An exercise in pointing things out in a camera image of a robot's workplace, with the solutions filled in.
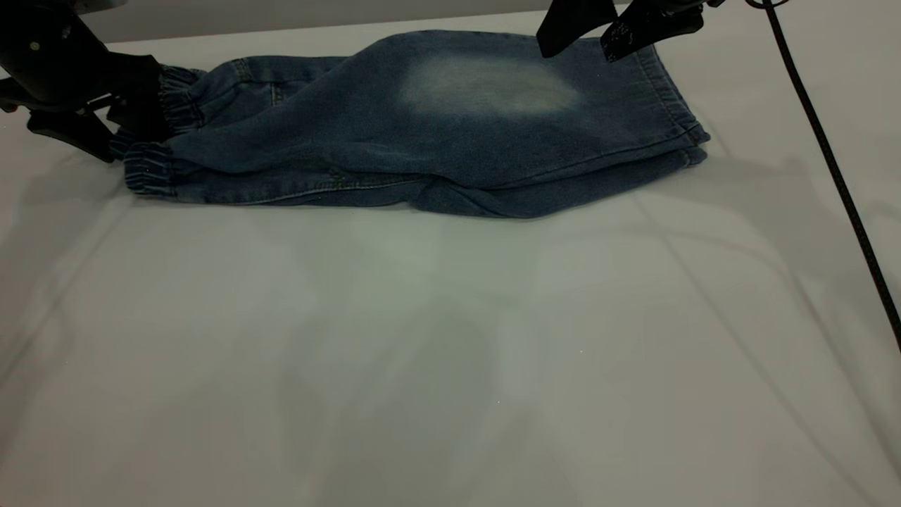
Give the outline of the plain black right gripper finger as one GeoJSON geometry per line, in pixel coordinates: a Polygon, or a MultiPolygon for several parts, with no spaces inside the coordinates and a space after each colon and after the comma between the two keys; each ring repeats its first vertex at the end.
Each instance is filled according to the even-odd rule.
{"type": "Polygon", "coordinates": [[[612,1],[554,0],[538,27],[536,39],[543,58],[552,58],[586,33],[614,22],[612,1]]]}

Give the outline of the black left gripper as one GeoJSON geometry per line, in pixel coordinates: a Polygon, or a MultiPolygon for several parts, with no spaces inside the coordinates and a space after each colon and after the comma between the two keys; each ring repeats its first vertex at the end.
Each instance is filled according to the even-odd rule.
{"type": "Polygon", "coordinates": [[[151,56],[111,54],[83,22],[83,14],[116,8],[115,1],[3,1],[2,110],[31,111],[33,134],[65,142],[104,163],[115,160],[113,133],[80,103],[112,97],[107,119],[139,140],[170,138],[160,102],[162,66],[151,56]]]}

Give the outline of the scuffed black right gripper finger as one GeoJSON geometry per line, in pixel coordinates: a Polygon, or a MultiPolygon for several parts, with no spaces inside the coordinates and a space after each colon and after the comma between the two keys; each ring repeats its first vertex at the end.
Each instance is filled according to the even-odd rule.
{"type": "Polygon", "coordinates": [[[705,1],[634,1],[602,35],[605,60],[624,60],[663,39],[689,35],[704,26],[705,1]]]}

